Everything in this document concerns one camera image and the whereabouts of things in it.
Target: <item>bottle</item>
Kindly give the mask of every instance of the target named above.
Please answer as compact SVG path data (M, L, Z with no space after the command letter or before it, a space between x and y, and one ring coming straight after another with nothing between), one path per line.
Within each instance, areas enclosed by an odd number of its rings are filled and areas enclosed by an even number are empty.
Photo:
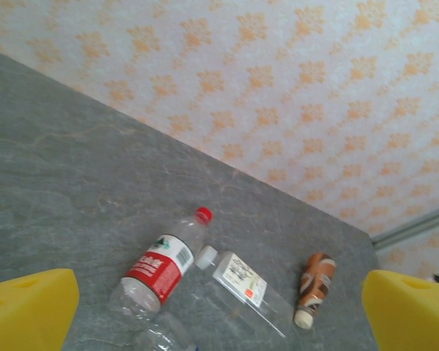
M281 337L285 337L293 320L293 307L273 290L265 280L232 252L218 254L205 246L195 265L213 276L217 297L249 326L260 330L265 320Z
M200 207L180 219L128 270L109 301L121 322L136 330L160 310L201 250L212 217Z
M301 277L301 296L294 315L294 322L303 329L310 329L319 306L329 293L331 278L335 273L335 261L323 252L313 254L307 261Z
M170 313L161 312L138 334L133 351L198 351L182 324Z

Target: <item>small brown bottle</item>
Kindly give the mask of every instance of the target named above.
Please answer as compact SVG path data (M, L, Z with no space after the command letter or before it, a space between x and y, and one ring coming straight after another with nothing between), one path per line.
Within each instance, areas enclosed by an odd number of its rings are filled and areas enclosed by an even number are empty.
M313 254L307 261L306 271L301 277L301 297L294 314L294 322L300 328L312 327L318 308L329 293L335 267L335 261L323 252Z

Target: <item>clear plastic bottle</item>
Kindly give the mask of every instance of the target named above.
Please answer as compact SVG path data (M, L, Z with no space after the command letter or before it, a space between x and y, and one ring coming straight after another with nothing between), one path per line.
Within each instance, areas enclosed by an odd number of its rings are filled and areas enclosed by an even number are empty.
M205 246L195 265L222 286L214 284L211 289L231 314L255 330L261 330L265 320L281 337L286 336L293 322L293 307L237 255L229 251L218 254Z
M178 220L121 278L109 308L127 327L142 328L160 310L201 250L212 217L201 207Z
M172 314L161 312L135 337L133 351L198 351L198 348Z

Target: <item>white bottle cap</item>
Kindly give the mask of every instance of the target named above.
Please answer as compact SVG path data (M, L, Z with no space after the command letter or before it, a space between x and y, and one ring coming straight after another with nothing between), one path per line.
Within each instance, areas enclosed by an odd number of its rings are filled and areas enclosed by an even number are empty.
M217 254L217 250L213 249L209 245L206 245L195 259L195 265L201 270L207 269L211 265Z
M312 323L314 322L314 317L299 309L294 315L294 322L300 328L310 329L312 327Z

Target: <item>yellow object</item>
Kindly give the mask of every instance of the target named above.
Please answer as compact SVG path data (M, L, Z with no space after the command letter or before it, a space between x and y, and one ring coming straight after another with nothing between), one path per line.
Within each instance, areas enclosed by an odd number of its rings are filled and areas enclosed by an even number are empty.
M371 271L363 304L380 351L439 350L439 284Z
M60 350L78 299L71 269L0 283L0 351Z

